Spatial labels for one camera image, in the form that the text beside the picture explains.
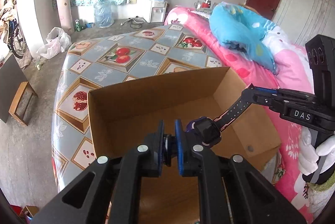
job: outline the table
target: table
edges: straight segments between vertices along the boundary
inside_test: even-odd
[[[88,91],[137,78],[220,66],[205,43],[181,24],[73,44],[61,71],[52,120],[52,164],[58,191],[95,160]]]
[[[0,119],[7,122],[9,108],[20,84],[27,81],[13,53],[9,53],[0,67]]]

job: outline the electrical outlet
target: electrical outlet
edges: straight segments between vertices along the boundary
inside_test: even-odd
[[[137,0],[127,0],[127,4],[136,4]]]

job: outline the wheel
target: wheel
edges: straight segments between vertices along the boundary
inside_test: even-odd
[[[24,43],[24,39],[21,35],[19,24],[17,24],[16,26],[14,26],[9,45],[15,57],[19,59],[23,58],[23,54],[24,54],[23,49],[22,49],[23,43]]]

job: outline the white door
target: white door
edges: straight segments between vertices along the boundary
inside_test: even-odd
[[[324,0],[315,28],[309,39],[317,34],[335,38],[335,0]]]
[[[281,0],[273,21],[289,36],[290,40],[304,46],[316,34],[335,36],[330,28],[335,24],[333,0]]]

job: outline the stool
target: stool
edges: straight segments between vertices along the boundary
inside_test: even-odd
[[[23,111],[23,114],[22,114],[22,117],[20,117],[16,111],[17,111],[17,108],[19,106],[19,103],[23,97],[23,94],[24,92],[26,91],[26,89],[30,90],[31,91],[31,95],[29,97],[29,100],[28,100],[28,103],[27,103],[27,106],[25,107],[24,111]],[[36,92],[34,91],[34,89],[31,87],[31,85],[29,84],[29,82],[27,81],[24,81],[20,84],[18,90],[16,91],[16,94],[14,96],[14,99],[12,101],[12,104],[9,108],[9,113],[12,115],[12,117],[14,117],[16,119],[17,122],[19,122],[21,125],[25,125],[25,126],[28,126],[28,124],[26,122],[24,122],[23,120],[23,117],[27,111],[27,108],[28,108],[28,105],[29,105],[29,102],[32,98],[32,96],[35,95],[36,97],[37,94]]]

